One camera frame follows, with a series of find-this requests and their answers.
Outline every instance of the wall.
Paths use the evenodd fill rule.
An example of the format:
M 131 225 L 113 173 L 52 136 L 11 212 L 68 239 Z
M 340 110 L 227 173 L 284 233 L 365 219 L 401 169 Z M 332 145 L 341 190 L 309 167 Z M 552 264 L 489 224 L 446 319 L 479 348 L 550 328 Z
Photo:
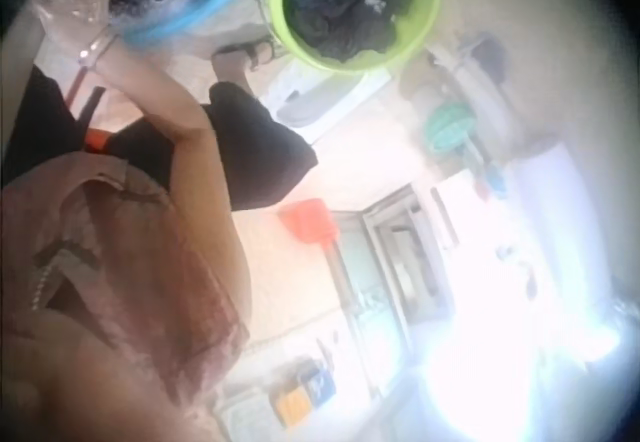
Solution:
M 507 50 L 504 90 L 530 134 L 566 143 L 599 210 L 623 288 L 640 296 L 637 46 L 603 0 L 443 0 L 434 42 L 488 31 Z
M 440 416 L 419 368 L 407 370 L 353 442 L 469 442 Z
M 323 360 L 318 340 L 331 354 L 336 395 L 294 427 L 275 434 L 275 440 L 351 440 L 370 415 L 374 402 L 347 320 L 341 312 L 317 319 L 278 339 L 249 347 L 225 378 L 220 390 L 233 394 L 251 386 L 269 392 L 284 363 L 308 357 Z
M 451 321 L 447 319 L 429 320 L 409 326 L 416 363 L 427 360 L 433 350 L 446 340 L 450 329 Z
M 421 122 L 390 82 L 314 144 L 319 165 L 286 201 L 322 197 L 340 211 L 379 202 L 433 167 Z
M 257 343 L 340 307 L 320 245 L 296 240 L 272 210 L 236 212 L 253 294 L 251 343 Z

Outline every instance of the black garment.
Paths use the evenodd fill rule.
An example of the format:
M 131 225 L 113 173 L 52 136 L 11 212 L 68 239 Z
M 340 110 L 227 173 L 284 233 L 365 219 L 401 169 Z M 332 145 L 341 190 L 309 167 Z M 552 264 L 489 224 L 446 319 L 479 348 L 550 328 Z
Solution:
M 280 202 L 318 164 L 302 137 L 274 122 L 269 111 L 237 85 L 212 86 L 209 100 L 211 105 L 203 108 L 218 138 L 233 210 Z M 169 187 L 173 145 L 149 122 L 139 120 L 112 136 L 106 152 Z
M 363 50 L 384 53 L 396 40 L 395 15 L 412 0 L 284 0 L 292 29 L 325 57 L 345 62 Z
M 274 122 L 238 86 L 219 83 L 203 106 L 216 132 L 232 210 L 282 200 L 318 163 L 302 137 Z M 82 150 L 85 128 L 64 104 L 58 84 L 34 67 L 2 163 L 2 186 L 60 155 Z M 128 160 L 169 188 L 173 144 L 144 119 L 114 134 L 105 153 Z

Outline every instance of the woman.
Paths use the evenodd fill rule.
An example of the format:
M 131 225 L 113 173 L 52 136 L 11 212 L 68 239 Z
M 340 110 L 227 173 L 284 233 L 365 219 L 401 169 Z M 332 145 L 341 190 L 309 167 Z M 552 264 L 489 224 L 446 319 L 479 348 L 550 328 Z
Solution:
M 11 343 L 3 344 L 3 386 L 9 399 L 25 405 L 20 401 L 26 397 L 27 406 L 37 406 L 32 412 L 47 423 L 56 420 L 62 432 L 60 410 L 87 415 L 78 407 L 82 397 L 87 403 L 101 397 L 83 394 L 89 379 L 104 376 L 101 390 L 108 389 L 112 369 L 102 371 L 101 360 L 108 367 L 135 366 L 150 393 L 183 406 L 196 402 L 237 359 L 251 317 L 247 263 L 211 123 L 185 89 L 115 37 L 107 24 L 108 3 L 31 0 L 47 35 L 126 94 L 171 140 L 169 193 L 126 161 L 79 152 L 36 167 L 2 194 L 2 318 L 12 330 L 6 339 Z M 56 323 L 60 316 L 51 309 L 84 329 L 65 317 Z M 34 314 L 25 319 L 29 311 Z M 58 332 L 42 339 L 43 330 Z M 85 330 L 117 357 L 104 355 L 106 347 Z M 65 331 L 75 334 L 66 346 L 59 343 Z M 50 365 L 35 363 L 47 356 L 43 340 L 51 343 Z M 84 370 L 84 357 L 98 369 L 86 387 L 74 385 L 69 402 L 70 368 Z M 123 360 L 112 363 L 114 357 Z M 42 370 L 48 373 L 40 378 Z M 123 393 L 105 397 L 106 407 L 97 405 L 126 406 L 129 385 L 116 384 L 119 389 L 107 395 Z
M 217 442 L 72 319 L 42 310 L 4 322 L 3 441 Z

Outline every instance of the person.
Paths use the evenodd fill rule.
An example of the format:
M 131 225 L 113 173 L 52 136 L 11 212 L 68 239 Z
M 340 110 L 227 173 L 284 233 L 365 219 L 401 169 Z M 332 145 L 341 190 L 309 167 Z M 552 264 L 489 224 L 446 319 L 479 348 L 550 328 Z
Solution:
M 8 442 L 212 442 L 110 347 L 53 310 L 4 321 L 0 434 Z
M 272 119 L 255 98 L 245 75 L 246 70 L 256 70 L 278 58 L 280 47 L 271 36 L 257 36 L 253 42 L 224 46 L 211 55 L 206 47 L 212 43 L 187 35 L 180 35 L 175 42 L 179 50 L 195 45 L 197 57 L 211 60 L 217 83 L 209 89 L 210 103 L 202 108 L 218 140 L 231 209 L 272 206 L 318 163 L 312 147 L 301 136 Z M 57 83 L 34 66 L 4 154 L 2 185 L 60 155 L 90 150 L 126 160 L 168 190 L 173 141 L 143 117 L 105 142 L 104 133 L 88 129 L 92 110 L 87 109 L 95 110 L 99 98 L 91 99 L 93 95 L 76 120 Z
M 126 157 L 78 152 L 73 127 L 64 130 L 70 131 L 74 143 L 61 143 L 44 156 L 36 152 L 46 139 L 31 134 L 41 144 L 31 151 L 39 157 L 34 164 L 31 158 L 11 156 L 12 151 L 20 154 L 19 131 L 28 132 L 17 124 L 3 164 L 3 176 L 7 166 L 20 166 L 2 191 L 2 322 L 10 332 L 2 354 L 8 361 L 3 366 L 3 387 L 10 393 L 6 397 L 3 393 L 3 399 L 23 400 L 21 388 L 27 387 L 29 406 L 38 402 L 35 413 L 44 417 L 41 422 L 69 435 L 63 439 L 102 440 L 102 430 L 109 432 L 104 424 L 113 424 L 116 431 L 119 416 L 96 421 L 87 414 L 87 426 L 95 425 L 93 436 L 78 435 L 65 432 L 73 427 L 62 427 L 70 424 L 67 416 L 61 416 L 62 423 L 48 413 L 57 411 L 54 405 L 68 414 L 82 409 L 84 415 L 88 408 L 79 405 L 105 395 L 104 410 L 96 418 L 110 417 L 114 401 L 121 401 L 123 408 L 144 405 L 138 395 L 126 395 L 127 383 L 108 387 L 110 377 L 128 380 L 129 376 L 109 375 L 129 370 L 124 367 L 130 367 L 145 387 L 138 393 L 162 394 L 183 408 L 201 401 L 239 357 L 251 322 L 249 270 L 231 217 L 230 177 L 223 167 L 212 114 L 115 36 L 108 25 L 108 1 L 31 0 L 31 7 L 61 49 L 141 109 L 145 117 L 137 127 L 152 127 L 154 134 L 170 142 L 170 151 L 162 156 L 168 161 L 166 189 L 154 174 L 136 168 Z M 228 61 L 239 57 L 229 54 L 224 57 Z M 37 101 L 26 110 L 37 113 L 39 107 L 34 105 Z M 27 328 L 18 324 L 11 333 L 15 321 L 24 320 L 27 312 L 31 320 L 24 322 Z M 51 335 L 48 331 L 56 327 L 59 334 Z M 71 343 L 64 342 L 66 336 Z M 30 346 L 38 341 L 43 344 Z M 63 361 L 67 357 L 83 361 L 85 346 L 93 354 L 87 358 L 104 359 L 109 369 L 105 374 L 96 368 L 80 377 L 82 383 L 73 389 L 77 392 L 69 393 L 65 384 L 82 364 L 36 363 L 58 355 Z M 119 362 L 108 360 L 115 358 Z M 34 371 L 28 370 L 31 362 Z M 49 372 L 39 374 L 41 369 Z M 59 374 L 64 382 L 56 383 L 54 390 L 57 370 L 64 371 Z M 102 375 L 104 382 L 89 383 Z M 106 392 L 121 389 L 124 395 L 111 394 L 110 402 Z M 162 419 L 166 410 L 149 417 Z

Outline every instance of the hand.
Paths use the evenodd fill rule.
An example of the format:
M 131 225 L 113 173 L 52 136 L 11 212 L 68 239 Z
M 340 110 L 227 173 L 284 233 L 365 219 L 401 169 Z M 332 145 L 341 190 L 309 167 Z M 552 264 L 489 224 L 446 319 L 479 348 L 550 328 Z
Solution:
M 109 0 L 29 0 L 29 7 L 47 36 L 73 58 L 109 24 Z
M 3 322 L 2 408 L 16 426 L 74 441 L 182 430 L 164 395 L 72 319 L 43 310 Z

